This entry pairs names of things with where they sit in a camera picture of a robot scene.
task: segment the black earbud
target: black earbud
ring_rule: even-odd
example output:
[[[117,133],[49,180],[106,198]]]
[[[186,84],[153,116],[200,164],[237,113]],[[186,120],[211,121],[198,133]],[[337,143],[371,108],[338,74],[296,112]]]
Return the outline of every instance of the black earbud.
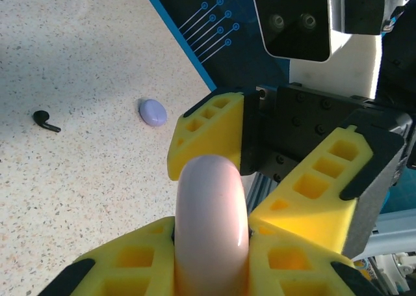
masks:
[[[54,131],[54,132],[59,132],[60,131],[59,127],[46,124],[46,120],[48,119],[49,119],[49,113],[47,111],[36,111],[33,113],[33,120],[40,127]]]

